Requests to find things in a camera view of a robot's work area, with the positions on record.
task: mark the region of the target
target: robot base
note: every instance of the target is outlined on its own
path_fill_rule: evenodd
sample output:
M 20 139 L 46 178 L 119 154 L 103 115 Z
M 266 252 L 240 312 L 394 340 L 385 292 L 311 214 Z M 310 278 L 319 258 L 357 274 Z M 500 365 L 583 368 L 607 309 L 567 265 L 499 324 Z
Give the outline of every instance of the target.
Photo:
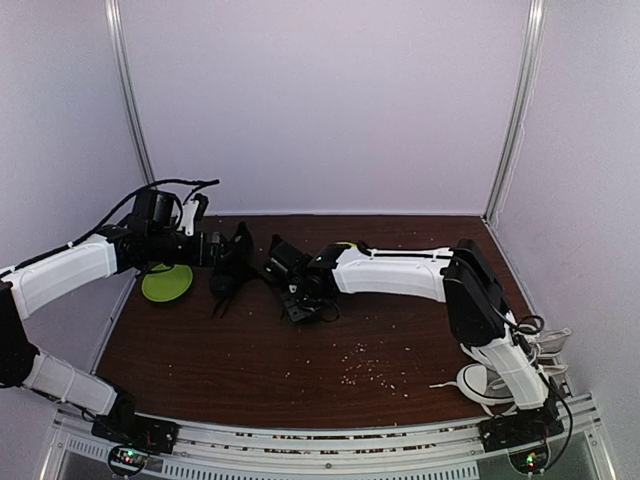
M 513 448 L 529 443 L 544 442 L 564 432 L 562 421 L 549 418 L 545 407 L 519 411 L 515 415 L 493 417 L 478 424 L 485 452 Z
M 127 436 L 134 441 L 134 448 L 148 453 L 170 454 L 178 437 L 178 428 L 178 424 L 174 422 L 136 415 Z M 122 438 L 115 435 L 113 430 L 98 422 L 94 422 L 91 434 L 111 442 L 123 443 Z

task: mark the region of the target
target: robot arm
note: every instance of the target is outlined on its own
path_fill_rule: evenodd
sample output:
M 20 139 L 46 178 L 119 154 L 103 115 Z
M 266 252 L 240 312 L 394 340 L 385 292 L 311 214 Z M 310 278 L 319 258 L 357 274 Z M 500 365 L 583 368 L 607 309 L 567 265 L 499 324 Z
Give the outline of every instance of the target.
M 360 292 L 419 296 L 445 303 L 454 338 L 475 359 L 494 369 L 511 391 L 518 413 L 480 425 L 505 448 L 504 438 L 538 441 L 562 432 L 549 382 L 506 301 L 486 258 L 471 240 L 453 248 L 378 250 L 360 243 L 336 243 L 305 255 L 274 237 L 265 269 L 284 289 L 288 317 L 300 322 L 329 307 L 338 294 Z
M 113 439 L 111 430 L 136 438 L 133 397 L 31 344 L 22 322 L 82 285 L 131 268 L 145 272 L 150 264 L 162 262 L 215 269 L 233 261 L 237 254 L 233 242 L 218 233 L 209 238 L 197 229 L 207 204 L 201 194 L 182 204 L 174 194 L 143 189 L 119 225 L 104 225 L 77 245 L 1 269 L 0 388 L 25 387 L 69 402 L 100 418 L 100 425 L 108 426 L 104 436 Z M 178 220 L 173 216 L 176 207 Z M 142 431 L 153 436 L 153 428 L 145 425 Z M 166 429 L 161 433 L 167 437 Z M 168 451 L 168 443 L 157 449 Z

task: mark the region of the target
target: brown tabletop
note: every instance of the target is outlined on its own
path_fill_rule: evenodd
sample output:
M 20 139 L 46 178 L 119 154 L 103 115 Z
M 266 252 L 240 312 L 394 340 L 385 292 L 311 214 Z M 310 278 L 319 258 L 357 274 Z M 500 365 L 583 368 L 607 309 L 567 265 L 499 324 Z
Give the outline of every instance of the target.
M 516 317 L 526 304 L 484 224 L 475 217 L 212 217 L 231 235 L 246 220 L 262 266 L 271 235 L 316 253 L 327 243 L 365 240 L 377 248 L 427 249 L 475 240 L 501 279 Z M 254 281 L 224 317 L 212 318 L 209 272 L 191 289 L 154 304 L 139 283 L 118 320 L 98 374 L 133 393 L 138 410 L 183 420 L 253 427 L 352 428 L 482 415 L 455 387 L 471 363 L 433 301 L 360 294 L 339 299 L 334 323 L 294 326 L 274 293 Z

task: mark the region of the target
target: metal frame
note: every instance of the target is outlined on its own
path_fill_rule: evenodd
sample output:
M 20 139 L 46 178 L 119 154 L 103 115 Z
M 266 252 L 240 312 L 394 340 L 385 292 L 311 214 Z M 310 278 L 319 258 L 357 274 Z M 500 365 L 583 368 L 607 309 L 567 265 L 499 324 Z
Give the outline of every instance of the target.
M 496 177 L 491 189 L 491 195 L 489 196 L 489 202 L 484 214 L 484 219 L 490 225 L 494 225 L 496 222 L 500 203 L 506 193 L 506 187 L 508 187 L 509 173 L 511 172 L 515 156 L 517 154 L 519 133 L 524 117 L 524 111 L 529 101 L 538 54 L 540 52 L 540 41 L 542 38 L 542 25 L 545 11 L 546 0 L 531 0 L 529 23 L 527 24 L 527 32 L 522 49 L 522 62 L 520 64 L 516 96 L 513 101 L 513 109 L 511 110 L 507 136 L 502 147 L 500 163 L 498 164 L 498 170 L 496 172 Z
M 591 396 L 571 398 L 568 403 L 574 417 L 574 435 L 586 435 L 598 477 L 614 480 L 610 446 Z M 564 408 L 560 407 L 560 414 L 566 426 Z M 447 471 L 464 471 L 468 476 L 451 478 L 472 480 L 478 478 L 478 461 L 507 453 L 484 452 L 476 427 L 480 420 L 353 430 L 258 429 L 177 421 L 180 433 L 174 453 L 153 457 L 145 472 L 177 480 L 367 480 L 438 479 L 446 478 Z M 114 445 L 92 437 L 90 424 L 71 409 L 58 412 L 55 429 L 38 477 L 41 480 L 59 480 L 66 452 L 105 461 Z M 563 441 L 565 435 L 555 441 Z
M 155 180 L 151 161 L 149 160 L 149 152 L 147 144 L 142 133 L 142 124 L 140 122 L 140 113 L 133 92 L 133 82 L 131 80 L 131 71 L 129 70 L 129 60 L 127 58 L 127 50 L 124 41 L 124 32 L 122 30 L 122 20 L 120 18 L 120 2 L 119 0 L 105 0 L 105 8 L 107 13 L 107 25 L 109 26 L 109 35 L 113 43 L 113 52 L 116 56 L 118 71 L 120 73 L 120 84 L 124 95 L 125 109 L 127 112 L 127 120 L 131 137 L 136 149 L 138 163 L 142 176 L 146 183 Z

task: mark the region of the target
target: black object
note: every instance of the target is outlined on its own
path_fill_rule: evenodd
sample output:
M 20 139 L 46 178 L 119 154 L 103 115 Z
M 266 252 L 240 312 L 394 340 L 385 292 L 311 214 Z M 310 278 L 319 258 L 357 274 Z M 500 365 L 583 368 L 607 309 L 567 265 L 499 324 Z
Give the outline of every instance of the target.
M 96 417 L 93 422 L 91 434 L 109 440 L 111 442 L 122 443 L 123 438 L 117 430 L 117 426 L 112 428 L 107 417 Z M 132 421 L 126 430 L 126 437 L 131 439 L 128 445 L 144 450 L 148 453 L 167 453 L 173 452 L 173 446 L 178 437 L 178 424 L 167 420 L 158 420 L 155 418 L 134 415 Z
M 331 270 L 347 248 L 350 248 L 349 245 L 329 245 L 312 257 L 285 242 L 279 235 L 273 236 L 269 259 L 264 268 L 274 277 L 275 285 L 283 290 L 281 299 L 291 322 L 322 319 L 325 309 L 337 310 L 334 299 L 338 295 L 338 288 Z
M 460 240 L 444 274 L 449 328 L 453 337 L 482 347 L 505 335 L 509 305 L 489 262 L 473 240 Z
M 231 240 L 220 236 L 220 253 L 216 261 L 216 268 L 211 273 L 209 288 L 218 298 L 213 309 L 214 316 L 223 306 L 224 315 L 227 308 L 242 289 L 251 280 L 264 279 L 250 264 L 253 253 L 253 237 L 245 222 L 240 222 Z
M 40 353 L 29 343 L 16 308 L 11 282 L 0 281 L 0 388 L 19 387 Z
M 546 442 L 564 432 L 558 409 L 551 397 L 533 410 L 518 410 L 516 415 L 496 416 L 478 424 L 485 452 L 513 448 L 528 443 Z
M 194 218 L 198 222 L 204 215 L 208 200 L 201 194 L 196 194 L 195 198 L 200 200 Z M 179 220 L 172 217 L 176 206 L 182 212 L 181 202 L 175 194 L 144 190 L 136 195 L 131 213 L 118 225 L 104 225 L 96 230 L 115 245 L 118 273 L 132 267 L 146 272 L 153 263 L 215 270 L 227 264 L 229 257 L 235 257 L 237 245 L 219 233 L 209 236 L 197 230 L 192 236 L 187 236 L 177 231 Z

